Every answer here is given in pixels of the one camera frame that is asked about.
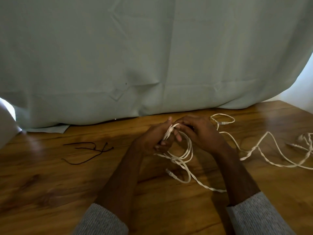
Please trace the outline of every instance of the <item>right hand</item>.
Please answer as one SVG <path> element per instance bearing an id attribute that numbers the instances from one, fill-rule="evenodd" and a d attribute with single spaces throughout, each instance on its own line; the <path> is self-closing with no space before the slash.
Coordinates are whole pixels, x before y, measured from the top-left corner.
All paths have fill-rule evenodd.
<path id="1" fill-rule="evenodd" d="M 207 117 L 187 115 L 174 122 L 177 123 L 180 125 L 176 129 L 184 132 L 199 148 L 210 154 L 218 154 L 228 145 Z M 194 131 L 184 124 L 193 126 Z"/>

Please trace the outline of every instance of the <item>wooden surface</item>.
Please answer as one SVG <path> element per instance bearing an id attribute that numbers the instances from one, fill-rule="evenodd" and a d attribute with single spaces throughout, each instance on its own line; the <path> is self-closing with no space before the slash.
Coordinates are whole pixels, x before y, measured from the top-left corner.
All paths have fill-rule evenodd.
<path id="1" fill-rule="evenodd" d="M 209 109 L 192 113 L 233 116 L 236 122 L 222 125 L 220 130 L 232 134 L 245 150 L 250 150 L 268 130 L 283 153 L 296 162 L 304 152 L 291 149 L 284 142 L 295 142 L 299 134 L 313 132 L 312 114 L 280 101 L 259 103 L 243 110 Z M 70 234 L 132 140 L 169 115 L 175 120 L 186 112 L 72 126 L 64 134 L 17 135 L 0 150 L 0 234 Z M 61 158 L 81 162 L 95 155 L 91 150 L 74 149 L 75 145 L 62 146 L 72 142 L 95 142 L 98 149 L 108 142 L 108 147 L 115 149 L 85 164 L 69 165 Z M 266 138 L 260 147 L 270 160 L 288 164 L 271 138 Z M 194 149 L 195 157 L 188 163 L 190 170 L 204 184 L 224 189 L 212 157 L 196 146 Z M 175 144 L 171 151 L 178 154 L 183 149 Z M 313 171 L 269 165 L 257 150 L 244 164 L 292 229 L 298 234 L 312 234 Z M 313 167 L 313 159 L 309 158 L 305 165 Z M 232 233 L 225 211 L 226 193 L 213 193 L 194 180 L 181 184 L 165 173 L 166 168 L 186 178 L 186 173 L 165 158 L 153 155 L 144 158 L 133 201 L 131 234 Z"/>

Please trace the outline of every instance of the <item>hand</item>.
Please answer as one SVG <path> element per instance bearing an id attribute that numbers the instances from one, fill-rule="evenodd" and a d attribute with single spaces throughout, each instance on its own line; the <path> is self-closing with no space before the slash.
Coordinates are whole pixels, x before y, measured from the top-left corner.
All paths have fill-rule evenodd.
<path id="1" fill-rule="evenodd" d="M 172 117 L 168 118 L 168 120 L 164 123 L 151 126 L 147 132 L 134 140 L 132 146 L 146 155 L 154 154 L 156 150 L 166 153 L 172 146 L 175 136 L 179 142 L 182 141 L 182 137 L 176 129 L 167 140 L 162 141 L 164 134 L 171 125 Z"/>
<path id="2" fill-rule="evenodd" d="M 174 124 L 177 123 L 180 123 L 180 125 L 176 126 L 176 129 L 187 134 L 192 142 L 210 154 L 219 153 L 227 145 L 223 136 L 216 130 L 207 117 L 187 115 L 174 122 Z M 193 126 L 195 131 L 184 124 Z"/>

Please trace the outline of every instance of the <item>person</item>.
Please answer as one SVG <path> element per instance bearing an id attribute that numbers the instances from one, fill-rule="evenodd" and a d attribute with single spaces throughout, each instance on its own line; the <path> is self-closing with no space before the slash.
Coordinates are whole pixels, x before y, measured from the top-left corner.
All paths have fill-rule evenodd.
<path id="1" fill-rule="evenodd" d="M 173 134 L 161 141 L 172 125 L 153 125 L 135 139 L 95 202 L 76 226 L 74 235 L 127 234 L 132 195 L 143 157 L 156 151 L 167 152 L 179 131 L 215 159 L 225 181 L 230 205 L 226 208 L 236 234 L 294 234 L 241 163 L 237 152 L 228 145 L 206 117 L 185 116 L 174 123 Z"/>

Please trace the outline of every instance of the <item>tangled cable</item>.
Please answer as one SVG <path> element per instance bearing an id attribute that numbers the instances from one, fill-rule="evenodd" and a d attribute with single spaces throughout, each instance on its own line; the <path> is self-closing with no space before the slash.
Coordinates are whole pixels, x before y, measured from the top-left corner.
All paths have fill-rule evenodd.
<path id="1" fill-rule="evenodd" d="M 227 117 L 231 118 L 232 121 L 231 121 L 231 122 L 218 122 L 216 119 L 213 118 L 213 117 L 216 116 L 216 115 L 224 115 L 224 116 L 227 116 Z M 210 119 L 213 120 L 213 121 L 215 121 L 215 122 L 217 123 L 217 128 L 216 128 L 216 130 L 218 130 L 218 128 L 219 128 L 220 125 L 226 125 L 226 124 L 231 124 L 231 123 L 234 123 L 234 122 L 235 122 L 235 119 L 234 119 L 233 117 L 231 117 L 231 116 L 229 116 L 229 115 L 227 115 L 227 114 L 221 114 L 221 113 L 212 115 L 212 116 L 210 117 Z M 178 124 L 174 124 L 174 125 L 171 125 L 171 126 L 168 128 L 166 134 L 165 134 L 164 137 L 163 137 L 163 140 L 166 140 L 166 139 L 170 136 L 171 132 L 174 130 L 175 126 L 177 126 L 177 125 L 178 125 Z M 188 174 L 188 179 L 187 179 L 186 181 L 181 180 L 181 179 L 179 179 L 174 173 L 172 173 L 172 172 L 171 172 L 170 170 L 168 170 L 168 169 L 166 169 L 167 174 L 169 174 L 171 177 L 173 177 L 174 179 L 176 179 L 176 180 L 178 180 L 178 181 L 180 181 L 180 182 L 182 182 L 182 183 L 189 183 L 189 182 L 191 181 L 191 177 L 192 177 L 192 178 L 194 178 L 195 181 L 197 181 L 197 183 L 198 183 L 199 185 L 203 186 L 203 187 L 206 188 L 206 189 L 210 189 L 210 190 L 212 190 L 212 191 L 217 191 L 217 192 L 226 192 L 226 190 L 224 190 L 224 189 L 214 189 L 214 188 L 212 188 L 212 187 L 208 187 L 208 186 L 202 184 L 200 181 L 198 181 L 198 179 L 195 177 L 195 175 L 190 172 L 190 170 L 189 170 L 188 166 L 186 165 L 186 163 L 187 163 L 187 162 L 190 162 L 190 160 L 191 160 L 191 159 L 193 158 L 193 156 L 194 156 L 194 151 L 193 151 L 192 142 L 191 142 L 190 138 L 189 138 L 185 133 L 183 133 L 183 132 L 181 132 L 181 131 L 179 131 L 179 133 L 182 134 L 182 135 L 186 138 L 187 144 L 188 144 L 187 150 L 185 151 L 185 153 L 184 153 L 182 156 L 177 157 L 177 156 L 171 154 L 170 152 L 167 152 L 170 156 L 168 156 L 168 155 L 165 154 L 165 153 L 163 153 L 163 154 L 155 154 L 155 155 L 158 155 L 158 156 L 163 157 L 163 158 L 170 159 L 171 162 L 176 163 L 176 164 L 179 165 L 182 169 L 186 170 L 186 172 L 187 172 L 187 174 Z M 251 154 L 252 154 L 252 152 L 257 148 L 257 149 L 259 150 L 260 154 L 262 155 L 262 157 L 265 159 L 265 161 L 268 162 L 268 163 L 270 163 L 271 165 L 278 166 L 278 167 L 302 167 L 302 168 L 304 168 L 304 169 L 313 170 L 313 168 L 311 168 L 311 167 L 302 166 L 302 164 L 309 158 L 310 154 L 313 153 L 313 146 L 312 146 L 312 139 L 311 139 L 311 135 L 312 135 L 313 133 L 307 133 L 307 138 L 305 137 L 304 134 L 301 134 L 301 135 L 297 138 L 297 142 L 302 142 L 302 141 L 304 141 L 304 142 L 306 143 L 306 145 L 309 146 L 308 149 L 305 148 L 305 147 L 302 147 L 302 146 L 293 144 L 293 143 L 286 143 L 286 144 L 289 145 L 289 146 L 296 147 L 296 148 L 299 148 L 299 149 L 301 149 L 301 150 L 306 151 L 306 155 L 305 155 L 304 159 L 301 160 L 299 163 L 292 162 L 291 160 L 289 160 L 288 158 L 285 157 L 285 155 L 281 152 L 280 148 L 278 147 L 278 144 L 277 144 L 277 142 L 276 142 L 276 140 L 275 140 L 273 134 L 271 134 L 271 132 L 269 132 L 269 131 L 267 131 L 267 132 L 260 138 L 260 140 L 258 141 L 258 143 L 256 144 L 256 146 L 254 146 L 250 151 L 242 150 L 242 149 L 239 147 L 239 145 L 238 145 L 238 143 L 236 142 L 236 140 L 233 138 L 233 136 L 231 136 L 229 133 L 227 133 L 227 132 L 225 132 L 225 131 L 222 131 L 222 132 L 219 132 L 219 133 L 224 133 L 224 134 L 228 135 L 228 136 L 233 140 L 233 142 L 235 143 L 235 145 L 236 145 L 236 147 L 238 148 L 238 150 L 247 153 L 247 155 L 246 155 L 245 157 L 240 158 L 241 161 L 243 161 L 243 160 L 247 159 L 248 157 L 250 157 Z M 276 145 L 276 147 L 277 147 L 277 149 L 278 149 L 280 155 L 281 155 L 286 161 L 288 161 L 289 163 L 291 163 L 292 165 L 280 165 L 280 164 L 276 164 L 276 163 L 273 163 L 273 162 L 269 161 L 269 160 L 265 157 L 265 155 L 262 153 L 262 151 L 261 151 L 261 149 L 260 149 L 260 147 L 259 147 L 259 144 L 262 142 L 262 140 L 266 137 L 267 134 L 269 134 L 269 135 L 273 138 L 273 140 L 274 140 L 274 142 L 275 142 L 275 145 Z M 184 159 L 186 159 L 186 158 L 189 156 L 189 154 L 190 154 L 190 158 L 189 158 L 188 160 L 186 160 L 186 161 L 183 161 Z"/>

